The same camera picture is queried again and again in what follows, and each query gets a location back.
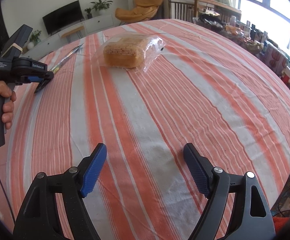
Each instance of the window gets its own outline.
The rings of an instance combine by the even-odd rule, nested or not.
[[[290,55],[290,2],[288,0],[239,0],[241,21],[250,21]]]

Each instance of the human hand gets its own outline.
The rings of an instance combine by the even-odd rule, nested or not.
[[[1,117],[2,122],[5,124],[6,129],[11,128],[12,120],[14,117],[14,102],[16,101],[16,94],[6,85],[5,82],[0,81],[0,95],[8,98],[11,97],[10,101],[3,105],[4,114]]]

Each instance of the white cabinet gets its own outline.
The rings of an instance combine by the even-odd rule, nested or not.
[[[69,26],[68,28],[61,30],[60,32],[50,36],[49,38],[41,41],[38,43],[34,48],[26,52],[24,55],[21,55],[21,57],[28,57],[32,58],[34,60],[40,60],[45,55],[51,53],[52,51],[55,51],[56,49],[61,48],[62,46],[66,45],[66,38],[62,38],[61,36],[64,33],[67,33],[75,28],[78,28],[80,26],[84,26],[83,31],[81,31],[83,36],[90,35],[92,33],[98,32],[100,30],[105,30],[111,27],[114,27],[114,23],[112,20],[112,15],[103,15],[103,16],[97,16],[92,19],[88,19],[83,22],[79,22],[75,25]],[[72,41],[75,41],[78,39],[76,34],[72,34],[72,38],[76,37],[76,39],[72,39]]]

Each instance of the tablecloth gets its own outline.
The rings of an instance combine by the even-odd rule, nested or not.
[[[146,73],[105,68],[96,49],[124,31],[167,45]],[[16,215],[35,175],[63,173],[99,142],[108,155],[84,203],[101,239],[187,239],[206,199],[182,156],[192,142],[228,173],[256,174],[272,206],[290,173],[290,91],[252,54],[180,20],[124,25],[46,56],[51,68],[84,44],[50,84],[16,88],[15,117],[0,148],[0,176]],[[72,238],[61,196],[65,236]],[[228,199],[218,237],[229,222]],[[0,189],[0,211],[12,230]]]

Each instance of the silver screw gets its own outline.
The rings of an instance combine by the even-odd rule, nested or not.
[[[44,176],[45,176],[45,174],[43,172],[40,172],[40,173],[37,174],[37,178],[38,179],[41,179]]]
[[[69,173],[76,173],[78,171],[77,167],[70,167],[69,168]]]
[[[215,167],[215,168],[214,168],[214,171],[215,171],[216,173],[222,173],[222,172],[223,172],[223,169],[222,169],[221,167]]]
[[[251,179],[255,177],[255,174],[252,173],[251,171],[248,171],[248,172],[246,173],[246,175],[247,175],[247,177],[249,177],[249,178],[251,178]]]

